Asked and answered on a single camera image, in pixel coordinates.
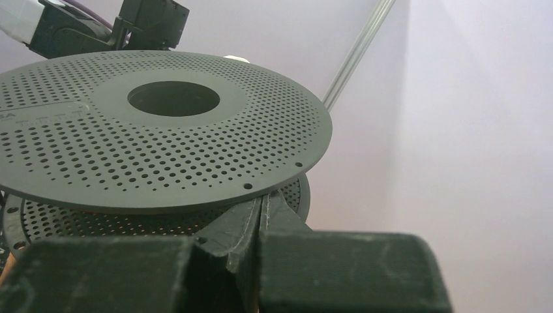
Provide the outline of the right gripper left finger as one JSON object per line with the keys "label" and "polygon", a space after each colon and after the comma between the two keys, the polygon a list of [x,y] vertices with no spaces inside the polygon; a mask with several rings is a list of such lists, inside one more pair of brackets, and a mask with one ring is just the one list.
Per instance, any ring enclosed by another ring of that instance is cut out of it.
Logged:
{"label": "right gripper left finger", "polygon": [[260,198],[194,236],[45,239],[1,285],[2,312],[255,312]]}

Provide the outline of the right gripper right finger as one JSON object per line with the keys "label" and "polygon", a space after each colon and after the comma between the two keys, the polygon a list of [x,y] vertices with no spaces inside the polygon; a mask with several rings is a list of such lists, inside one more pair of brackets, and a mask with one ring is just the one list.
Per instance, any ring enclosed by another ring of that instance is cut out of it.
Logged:
{"label": "right gripper right finger", "polygon": [[428,243],[407,233],[315,231],[280,192],[263,198],[261,312],[452,312]]}

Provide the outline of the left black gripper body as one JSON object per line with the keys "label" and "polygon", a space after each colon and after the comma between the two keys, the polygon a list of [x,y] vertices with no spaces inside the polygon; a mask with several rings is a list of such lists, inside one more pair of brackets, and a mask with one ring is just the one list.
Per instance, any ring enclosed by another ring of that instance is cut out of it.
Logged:
{"label": "left black gripper body", "polygon": [[170,0],[124,0],[108,44],[112,50],[176,48],[190,10]]}

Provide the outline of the dark grey cable spool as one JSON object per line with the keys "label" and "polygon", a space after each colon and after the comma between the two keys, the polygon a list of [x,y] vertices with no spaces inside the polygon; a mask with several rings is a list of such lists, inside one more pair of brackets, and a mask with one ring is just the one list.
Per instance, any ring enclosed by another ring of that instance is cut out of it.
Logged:
{"label": "dark grey cable spool", "polygon": [[41,239],[109,235],[239,246],[263,197],[311,169],[332,136],[308,89],[214,55],[99,52],[1,75],[4,234],[19,256]]}

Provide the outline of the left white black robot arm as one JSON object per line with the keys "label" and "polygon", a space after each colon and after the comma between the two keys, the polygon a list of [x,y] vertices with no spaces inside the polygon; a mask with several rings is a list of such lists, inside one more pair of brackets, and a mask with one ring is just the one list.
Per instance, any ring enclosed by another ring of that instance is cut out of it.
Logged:
{"label": "left white black robot arm", "polygon": [[176,1],[123,1],[113,23],[78,1],[2,1],[1,30],[47,59],[117,50],[169,50],[190,11]]}

